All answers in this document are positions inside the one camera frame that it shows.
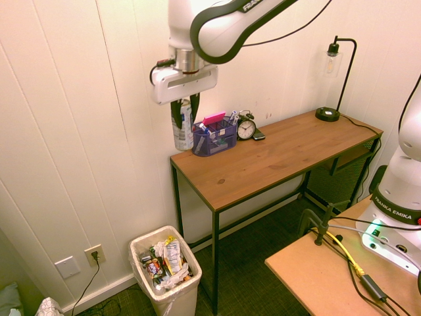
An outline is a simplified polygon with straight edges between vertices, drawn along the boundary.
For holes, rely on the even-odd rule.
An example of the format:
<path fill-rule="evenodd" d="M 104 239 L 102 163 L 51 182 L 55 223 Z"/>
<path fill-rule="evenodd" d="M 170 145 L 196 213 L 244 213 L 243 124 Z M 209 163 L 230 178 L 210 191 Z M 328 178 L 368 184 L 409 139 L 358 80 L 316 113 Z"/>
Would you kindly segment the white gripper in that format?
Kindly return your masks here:
<path fill-rule="evenodd" d="M 171 115 L 178 129 L 182 128 L 182 100 L 189 97 L 192 122 L 195 122 L 200 103 L 200 93 L 215 87 L 218 81 L 218 67 L 205 65 L 195 74 L 184 74 L 181 70 L 166 67 L 154 70 L 152 100 L 164 105 L 170 103 Z"/>

